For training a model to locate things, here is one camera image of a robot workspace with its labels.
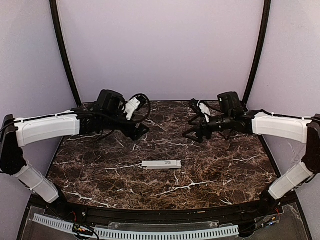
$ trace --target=black pole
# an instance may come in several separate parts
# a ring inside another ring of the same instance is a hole
[[[78,92],[78,89],[76,86],[74,76],[72,74],[72,70],[71,70],[71,66],[69,63],[67,50],[66,50],[66,46],[65,46],[64,37],[62,35],[57,1],[56,0],[49,0],[49,1],[50,1],[51,14],[52,14],[52,20],[53,20],[56,40],[58,42],[58,46],[60,49],[60,54],[61,54],[64,70],[65,70],[66,76],[68,78],[68,82],[69,82],[75,103],[78,107],[80,107],[82,105],[82,102],[81,102],[81,99],[79,96],[79,92]]]
[[[242,102],[245,105],[247,105],[247,103],[248,103],[250,93],[251,93],[252,87],[254,85],[254,81],[256,78],[256,74],[257,74],[257,70],[258,70],[258,66],[259,66],[259,61],[260,61],[260,57],[261,57],[261,53],[262,53],[262,49],[264,47],[270,8],[271,8],[271,0],[264,0],[264,7],[263,7],[263,14],[262,14],[258,43],[256,45],[250,76],[249,76],[248,83],[246,85],[245,92],[244,92],[243,99],[242,99]]]

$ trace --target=marble tabletop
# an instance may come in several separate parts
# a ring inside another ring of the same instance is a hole
[[[209,102],[219,107],[217,102]],[[229,140],[182,137],[194,117],[187,101],[153,101],[137,141],[115,131],[66,137],[48,178],[71,203],[133,210],[182,210],[259,199],[276,174],[259,139],[234,133]],[[181,160],[181,169],[144,169],[142,161]]]

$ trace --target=robotic arm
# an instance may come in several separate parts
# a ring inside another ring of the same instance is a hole
[[[204,137],[211,139],[213,132],[231,130],[276,136],[306,144],[302,160],[261,193],[258,209],[261,214],[269,213],[286,193],[320,173],[320,114],[314,117],[294,117],[264,110],[245,111],[236,92],[222,93],[218,95],[218,100],[220,110],[216,111],[222,114],[216,116],[211,116],[209,105],[205,102],[195,99],[190,101],[190,107],[197,116],[189,121],[193,127],[182,134],[185,138],[202,143]]]
[[[146,102],[147,115],[133,121],[134,112]],[[138,140],[149,131],[142,122],[150,111],[150,101],[144,94],[125,102],[120,93],[102,90],[97,101],[87,107],[33,118],[14,119],[13,115],[7,115],[0,130],[0,168],[3,174],[18,178],[47,203],[63,202],[63,193],[24,159],[21,147],[56,137],[99,134],[103,130],[120,130],[126,137]]]

